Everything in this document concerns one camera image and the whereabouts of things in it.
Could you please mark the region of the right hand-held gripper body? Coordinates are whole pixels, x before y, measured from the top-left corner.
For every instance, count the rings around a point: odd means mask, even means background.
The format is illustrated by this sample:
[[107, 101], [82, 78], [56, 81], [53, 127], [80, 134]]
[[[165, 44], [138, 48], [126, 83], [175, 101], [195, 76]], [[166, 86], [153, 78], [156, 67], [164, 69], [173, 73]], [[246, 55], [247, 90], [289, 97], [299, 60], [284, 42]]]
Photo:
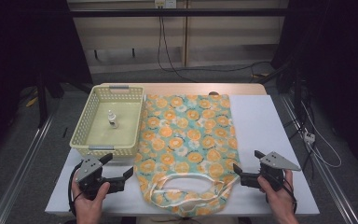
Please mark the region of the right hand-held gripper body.
[[241, 185], [260, 189], [257, 178], [263, 176], [271, 185], [271, 187], [278, 191], [283, 187], [284, 170], [300, 171], [300, 167], [277, 152], [270, 152], [265, 154], [265, 157], [259, 159], [260, 169], [258, 174], [244, 173], [240, 176]]

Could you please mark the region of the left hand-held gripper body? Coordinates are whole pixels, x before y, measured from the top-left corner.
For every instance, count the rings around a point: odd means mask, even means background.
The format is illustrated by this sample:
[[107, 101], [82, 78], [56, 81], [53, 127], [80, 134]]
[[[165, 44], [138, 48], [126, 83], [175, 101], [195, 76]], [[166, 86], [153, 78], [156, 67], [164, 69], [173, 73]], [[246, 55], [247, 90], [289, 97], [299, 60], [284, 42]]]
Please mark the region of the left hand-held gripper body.
[[103, 165], [94, 156], [85, 156], [81, 162], [76, 176], [76, 183], [85, 196], [94, 200], [97, 192], [103, 183], [108, 183], [110, 189], [108, 194], [123, 191], [125, 180], [123, 175], [119, 177], [106, 178], [102, 176]]

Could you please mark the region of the pale yellow plastic basket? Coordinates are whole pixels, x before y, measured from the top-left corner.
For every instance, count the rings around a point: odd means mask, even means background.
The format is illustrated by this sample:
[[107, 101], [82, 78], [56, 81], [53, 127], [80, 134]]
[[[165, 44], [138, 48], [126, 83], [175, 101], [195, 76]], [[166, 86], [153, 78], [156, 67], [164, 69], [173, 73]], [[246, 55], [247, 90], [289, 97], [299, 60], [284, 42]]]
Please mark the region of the pale yellow plastic basket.
[[[140, 86], [94, 86], [77, 122], [70, 147], [81, 155], [101, 157], [112, 153], [116, 157], [133, 157], [137, 152], [144, 102], [144, 88]], [[109, 110], [117, 115], [117, 128], [108, 121]]]

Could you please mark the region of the small clear bottle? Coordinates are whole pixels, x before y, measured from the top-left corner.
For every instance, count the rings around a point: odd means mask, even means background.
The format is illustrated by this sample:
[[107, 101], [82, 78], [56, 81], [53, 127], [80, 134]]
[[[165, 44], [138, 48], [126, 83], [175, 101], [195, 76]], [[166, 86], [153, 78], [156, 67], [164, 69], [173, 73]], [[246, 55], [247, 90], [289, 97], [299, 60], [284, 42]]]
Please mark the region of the small clear bottle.
[[118, 127], [118, 123], [117, 123], [117, 115], [115, 113], [113, 113], [111, 110], [108, 111], [108, 115], [107, 115], [108, 121], [110, 123], [110, 125], [113, 128], [117, 128]]

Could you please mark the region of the orange flower print cloth bag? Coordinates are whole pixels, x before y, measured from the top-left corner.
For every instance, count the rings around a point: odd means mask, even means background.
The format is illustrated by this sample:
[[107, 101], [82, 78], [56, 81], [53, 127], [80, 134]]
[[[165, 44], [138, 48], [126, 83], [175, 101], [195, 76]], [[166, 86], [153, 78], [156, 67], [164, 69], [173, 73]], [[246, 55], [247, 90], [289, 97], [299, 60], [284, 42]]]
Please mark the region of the orange flower print cloth bag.
[[147, 203], [180, 217], [217, 213], [239, 163], [228, 95], [146, 96], [134, 172]]

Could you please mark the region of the person's left hand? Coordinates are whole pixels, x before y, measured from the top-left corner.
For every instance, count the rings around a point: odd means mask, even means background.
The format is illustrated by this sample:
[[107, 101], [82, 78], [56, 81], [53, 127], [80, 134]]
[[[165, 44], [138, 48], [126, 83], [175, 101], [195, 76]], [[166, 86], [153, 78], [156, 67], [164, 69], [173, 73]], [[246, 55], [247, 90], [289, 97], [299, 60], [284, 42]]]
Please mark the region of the person's left hand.
[[103, 212], [103, 200], [110, 189], [110, 185], [103, 183], [94, 200], [87, 199], [75, 181], [72, 182], [71, 189], [76, 209], [76, 223], [99, 224]]

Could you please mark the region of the person's right hand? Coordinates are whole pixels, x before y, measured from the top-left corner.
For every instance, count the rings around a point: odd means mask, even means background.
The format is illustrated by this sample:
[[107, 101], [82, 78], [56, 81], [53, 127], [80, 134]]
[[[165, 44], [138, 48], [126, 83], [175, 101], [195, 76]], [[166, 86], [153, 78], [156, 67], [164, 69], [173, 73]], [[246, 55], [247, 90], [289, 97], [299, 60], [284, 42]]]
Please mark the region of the person's right hand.
[[268, 204], [278, 224], [299, 224], [294, 212], [294, 200], [285, 189], [275, 191], [270, 183], [259, 176], [261, 191], [267, 194]]

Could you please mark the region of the white table mat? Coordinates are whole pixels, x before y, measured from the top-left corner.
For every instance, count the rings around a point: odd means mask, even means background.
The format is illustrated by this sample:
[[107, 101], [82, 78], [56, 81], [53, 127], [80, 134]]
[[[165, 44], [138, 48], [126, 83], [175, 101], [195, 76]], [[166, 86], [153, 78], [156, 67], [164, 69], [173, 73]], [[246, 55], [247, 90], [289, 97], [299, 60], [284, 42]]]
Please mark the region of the white table mat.
[[[254, 155], [256, 150], [264, 154], [274, 151], [287, 160], [299, 166], [296, 155], [288, 141], [277, 111], [271, 98], [267, 95], [230, 95], [230, 110], [233, 118], [240, 163], [238, 166], [245, 173], [258, 174], [259, 159]], [[137, 152], [133, 157], [122, 163], [109, 162], [103, 169], [105, 175], [121, 175], [131, 167], [133, 175], [126, 181], [123, 191], [108, 195], [103, 203], [103, 210], [112, 216], [171, 216], [180, 217], [165, 209], [160, 209], [147, 203], [140, 190], [134, 160], [139, 150], [138, 136]], [[300, 215], [316, 215], [319, 209], [310, 192], [307, 181], [300, 171], [293, 171], [289, 176], [290, 188], [296, 201], [296, 211]], [[241, 185], [239, 179], [232, 186], [225, 208], [209, 217], [227, 216], [261, 216], [270, 214], [269, 202], [265, 196], [254, 188]]]

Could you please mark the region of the black metal stand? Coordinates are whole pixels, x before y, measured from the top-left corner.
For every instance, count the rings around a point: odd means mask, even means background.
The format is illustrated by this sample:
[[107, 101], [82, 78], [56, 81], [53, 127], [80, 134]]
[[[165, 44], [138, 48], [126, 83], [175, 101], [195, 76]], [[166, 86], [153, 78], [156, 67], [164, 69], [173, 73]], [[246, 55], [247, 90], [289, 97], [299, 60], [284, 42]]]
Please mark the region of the black metal stand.
[[37, 99], [39, 106], [39, 124], [38, 127], [42, 128], [48, 119], [48, 104], [46, 98], [46, 83], [42, 73], [37, 76]]

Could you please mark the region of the black horizontal bar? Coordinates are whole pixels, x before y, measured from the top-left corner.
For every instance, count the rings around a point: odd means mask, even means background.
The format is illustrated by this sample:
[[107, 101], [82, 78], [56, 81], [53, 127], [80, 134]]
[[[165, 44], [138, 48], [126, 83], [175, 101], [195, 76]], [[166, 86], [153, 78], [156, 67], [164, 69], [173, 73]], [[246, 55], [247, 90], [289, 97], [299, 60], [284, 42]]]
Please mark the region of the black horizontal bar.
[[76, 9], [73, 17], [280, 17], [290, 15], [287, 8], [249, 8], [249, 9]]

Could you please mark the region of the aluminium floor rail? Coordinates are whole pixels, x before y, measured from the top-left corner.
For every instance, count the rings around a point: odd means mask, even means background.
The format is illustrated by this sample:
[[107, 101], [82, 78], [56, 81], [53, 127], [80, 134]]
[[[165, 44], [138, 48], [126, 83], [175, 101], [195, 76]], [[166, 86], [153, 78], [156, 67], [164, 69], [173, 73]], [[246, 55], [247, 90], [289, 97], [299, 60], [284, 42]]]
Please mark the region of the aluminium floor rail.
[[[336, 150], [324, 139], [322, 135], [320, 135], [319, 131], [314, 125], [312, 121], [312, 117], [308, 111], [308, 109], [304, 106], [303, 103], [300, 103], [299, 106], [299, 114], [295, 111], [294, 103], [289, 99], [288, 96], [281, 96], [282, 103], [284, 104], [287, 113], [289, 114], [290, 118], [294, 120], [294, 124], [296, 126], [296, 130], [299, 136], [302, 139], [302, 142], [307, 150], [308, 158], [313, 162], [313, 166], [316, 167], [320, 173], [322, 180], [324, 181], [330, 195], [335, 202], [338, 211], [342, 215], [344, 222], [346, 224], [358, 224], [358, 216], [356, 216], [355, 211], [348, 199], [345, 195], [344, 191], [334, 178], [333, 174], [331, 173], [331, 168], [338, 168], [342, 164], [342, 159], [337, 154]], [[306, 126], [300, 120], [300, 117], [304, 115], [304, 121], [308, 121], [312, 127], [312, 129], [325, 141], [325, 143], [331, 147], [333, 152], [338, 157], [339, 164], [333, 165], [327, 162], [322, 154], [320, 153], [319, 149], [316, 147], [315, 142], [310, 144], [304, 141], [304, 133], [309, 132]]]
[[16, 173], [10, 180], [9, 185], [0, 200], [0, 224], [5, 224], [7, 217], [12, 209], [14, 202], [16, 202], [18, 195], [24, 183], [24, 179], [29, 173], [30, 166], [42, 146], [42, 143], [48, 133], [55, 114], [52, 113], [43, 122], [34, 135], [32, 143], [28, 146], [27, 151], [22, 158], [20, 166], [16, 169]]

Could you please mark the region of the white wall socket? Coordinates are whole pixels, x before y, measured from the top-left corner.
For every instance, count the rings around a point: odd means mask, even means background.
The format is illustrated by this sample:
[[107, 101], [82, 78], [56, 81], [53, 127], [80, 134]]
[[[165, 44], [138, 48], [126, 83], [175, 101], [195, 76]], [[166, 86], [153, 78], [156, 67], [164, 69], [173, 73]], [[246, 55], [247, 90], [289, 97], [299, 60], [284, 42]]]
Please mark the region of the white wall socket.
[[155, 8], [177, 8], [176, 0], [155, 0]]

